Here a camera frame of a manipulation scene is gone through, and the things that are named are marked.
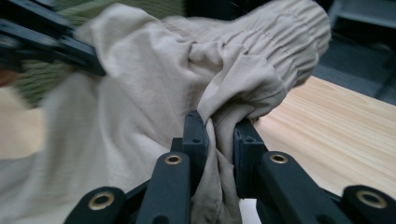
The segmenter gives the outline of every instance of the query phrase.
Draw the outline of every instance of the fabric fold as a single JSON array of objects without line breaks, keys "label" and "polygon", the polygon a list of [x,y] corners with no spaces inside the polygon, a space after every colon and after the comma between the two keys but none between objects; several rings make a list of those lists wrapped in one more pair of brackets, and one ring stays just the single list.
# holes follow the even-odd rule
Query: fabric fold
[{"label": "fabric fold", "polygon": [[241,223],[234,125],[270,113],[312,75],[330,25],[309,0],[272,1],[235,21],[159,21],[115,4],[77,37],[95,46],[107,76],[71,74],[49,94],[50,140],[14,202],[0,197],[10,206],[1,223],[63,223],[83,192],[137,187],[195,109],[210,145],[191,222]]}]

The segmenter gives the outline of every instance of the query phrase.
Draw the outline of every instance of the black mechanical part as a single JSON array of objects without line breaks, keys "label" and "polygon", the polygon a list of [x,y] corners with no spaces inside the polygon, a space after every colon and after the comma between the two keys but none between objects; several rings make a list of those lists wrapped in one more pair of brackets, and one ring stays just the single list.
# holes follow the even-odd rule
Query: black mechanical part
[{"label": "black mechanical part", "polygon": [[103,187],[86,194],[67,217],[64,224],[124,223],[121,210],[125,194],[117,188]]},{"label": "black mechanical part", "polygon": [[252,180],[254,166],[262,162],[262,154],[268,149],[249,119],[243,119],[233,130],[233,165],[236,190],[239,198],[257,198]]},{"label": "black mechanical part", "polygon": [[197,111],[191,111],[184,119],[182,152],[191,161],[191,195],[193,195],[204,173],[209,137],[205,125]]},{"label": "black mechanical part", "polygon": [[259,175],[285,223],[352,223],[290,155],[264,153]]},{"label": "black mechanical part", "polygon": [[362,185],[347,187],[340,206],[354,223],[396,223],[396,201],[377,189]]},{"label": "black mechanical part", "polygon": [[186,154],[169,152],[157,160],[136,223],[190,223],[190,159]]}]

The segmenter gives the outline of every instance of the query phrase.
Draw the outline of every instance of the gray floor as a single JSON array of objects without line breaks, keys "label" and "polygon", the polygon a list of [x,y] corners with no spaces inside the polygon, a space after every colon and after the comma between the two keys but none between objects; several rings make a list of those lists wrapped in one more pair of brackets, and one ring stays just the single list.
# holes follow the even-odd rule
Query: gray floor
[{"label": "gray floor", "polygon": [[368,47],[335,37],[320,59],[315,76],[396,105],[394,55],[385,46]]}]

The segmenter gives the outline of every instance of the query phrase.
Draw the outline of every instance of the screw hole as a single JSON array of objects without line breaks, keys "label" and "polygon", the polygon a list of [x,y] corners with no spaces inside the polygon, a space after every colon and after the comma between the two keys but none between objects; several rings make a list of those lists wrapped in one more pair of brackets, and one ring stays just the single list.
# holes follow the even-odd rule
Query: screw hole
[{"label": "screw hole", "polygon": [[165,158],[165,162],[171,165],[181,163],[183,159],[179,157],[178,155],[170,155]]},{"label": "screw hole", "polygon": [[94,211],[102,210],[109,207],[113,202],[114,194],[109,191],[105,191],[97,193],[95,196],[93,196],[90,200],[90,203],[88,204],[88,207]]},{"label": "screw hole", "polygon": [[276,162],[276,163],[286,163],[288,162],[288,158],[279,155],[279,154],[275,154],[275,155],[271,155],[270,156],[271,161]]},{"label": "screw hole", "polygon": [[374,208],[385,208],[388,206],[385,199],[383,199],[380,195],[368,190],[360,190],[356,193],[356,196],[362,203]]}]

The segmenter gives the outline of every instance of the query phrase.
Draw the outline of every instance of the wood grain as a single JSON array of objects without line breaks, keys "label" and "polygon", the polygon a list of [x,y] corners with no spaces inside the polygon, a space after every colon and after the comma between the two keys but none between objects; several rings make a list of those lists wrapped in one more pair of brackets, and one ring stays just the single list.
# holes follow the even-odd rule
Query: wood grain
[{"label": "wood grain", "polygon": [[396,106],[311,77],[256,129],[323,188],[366,185],[396,198]]}]

